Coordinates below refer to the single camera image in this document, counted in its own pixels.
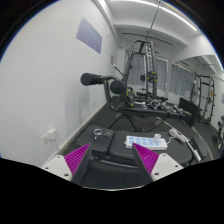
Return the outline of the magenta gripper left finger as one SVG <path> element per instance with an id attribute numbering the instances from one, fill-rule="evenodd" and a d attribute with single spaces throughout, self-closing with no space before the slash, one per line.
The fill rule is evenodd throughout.
<path id="1" fill-rule="evenodd" d="M 90 156 L 90 144 L 86 144 L 65 156 L 56 155 L 42 169 L 68 181 L 81 181 L 87 171 Z"/>

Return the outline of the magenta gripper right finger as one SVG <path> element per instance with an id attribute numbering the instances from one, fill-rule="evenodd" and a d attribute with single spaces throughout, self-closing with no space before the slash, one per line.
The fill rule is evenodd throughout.
<path id="1" fill-rule="evenodd" d="M 157 154 L 138 144 L 132 145 L 132 154 L 139 170 L 153 181 L 183 169 L 167 153 Z"/>

